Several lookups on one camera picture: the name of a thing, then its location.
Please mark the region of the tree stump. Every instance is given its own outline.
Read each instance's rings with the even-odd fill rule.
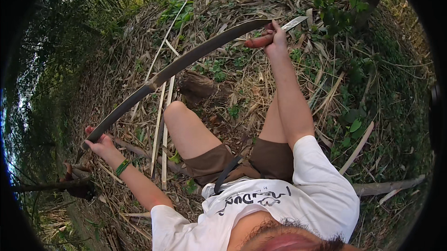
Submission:
[[[222,98],[227,97],[231,93],[230,87],[224,84],[218,84],[208,77],[189,69],[181,72],[178,86],[180,93],[192,105],[197,105],[213,95],[217,98]]]

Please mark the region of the hair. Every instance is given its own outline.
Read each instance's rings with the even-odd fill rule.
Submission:
[[[283,230],[284,232],[290,231],[284,229],[290,227],[303,229],[316,236],[319,236],[316,231],[311,231],[308,225],[301,224],[299,220],[290,220],[288,218],[285,218],[281,220],[279,223],[273,220],[261,223],[258,227],[254,228],[253,231],[249,233],[249,235],[247,236],[242,245],[245,245],[250,240],[254,239],[255,237],[258,237],[259,235],[265,234],[270,231],[277,231],[279,233],[281,233]],[[336,234],[330,239],[323,240],[321,244],[312,251],[339,251],[343,248],[343,246],[344,246],[343,237],[340,234]]]

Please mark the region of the black strap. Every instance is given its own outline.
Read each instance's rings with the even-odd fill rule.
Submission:
[[[232,171],[235,167],[237,167],[237,163],[242,159],[241,155],[237,155],[229,164],[228,166],[222,171],[219,178],[216,181],[216,184],[214,185],[214,193],[218,195],[219,189],[224,183],[223,181],[227,178],[230,171]]]

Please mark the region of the hand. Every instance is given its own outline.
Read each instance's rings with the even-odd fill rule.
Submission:
[[[87,126],[85,128],[85,132],[87,133],[87,135],[89,135],[91,132],[93,132],[94,129],[95,128],[91,126]],[[112,139],[105,134],[102,134],[96,143],[93,143],[89,140],[85,140],[85,142],[93,152],[101,156],[103,159],[107,159],[107,157],[110,157],[117,151]]]
[[[287,52],[286,32],[281,29],[276,20],[272,20],[272,25],[274,30],[267,30],[265,35],[274,34],[273,42],[264,47],[264,51],[269,57],[270,61],[277,58],[288,58],[289,54]]]

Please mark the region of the brown shorts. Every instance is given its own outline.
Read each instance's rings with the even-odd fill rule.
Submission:
[[[214,183],[234,159],[224,144],[198,157],[184,160],[186,169],[196,183]],[[292,182],[293,153],[287,143],[269,142],[257,138],[249,160],[230,171],[224,182],[248,176],[250,178],[280,179]]]

